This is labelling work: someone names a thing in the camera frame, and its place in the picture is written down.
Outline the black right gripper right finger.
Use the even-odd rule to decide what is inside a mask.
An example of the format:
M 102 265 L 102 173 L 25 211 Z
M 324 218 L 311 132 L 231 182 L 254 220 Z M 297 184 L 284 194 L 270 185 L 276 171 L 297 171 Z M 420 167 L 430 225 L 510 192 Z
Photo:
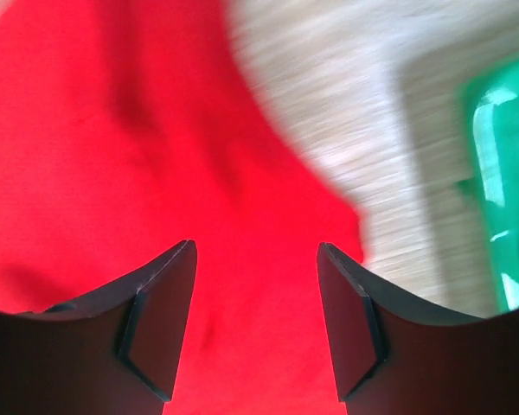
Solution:
M 350 414 L 519 414 L 519 309 L 491 318 L 429 302 L 332 244 L 317 272 Z

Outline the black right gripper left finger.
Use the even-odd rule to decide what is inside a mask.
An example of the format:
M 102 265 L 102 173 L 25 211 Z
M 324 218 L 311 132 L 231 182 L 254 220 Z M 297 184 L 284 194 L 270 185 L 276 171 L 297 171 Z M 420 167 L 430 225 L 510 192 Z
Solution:
M 159 414 L 171 400 L 196 245 L 42 313 L 0 311 L 0 414 Z

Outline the red t-shirt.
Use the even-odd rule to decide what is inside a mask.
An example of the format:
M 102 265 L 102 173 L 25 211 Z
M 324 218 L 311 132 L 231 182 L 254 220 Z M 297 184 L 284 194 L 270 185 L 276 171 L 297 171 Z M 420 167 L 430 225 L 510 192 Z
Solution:
M 183 239 L 195 291 L 170 414 L 342 414 L 317 248 L 356 209 L 266 121 L 224 1 L 15 1 L 0 15 L 0 310 Z

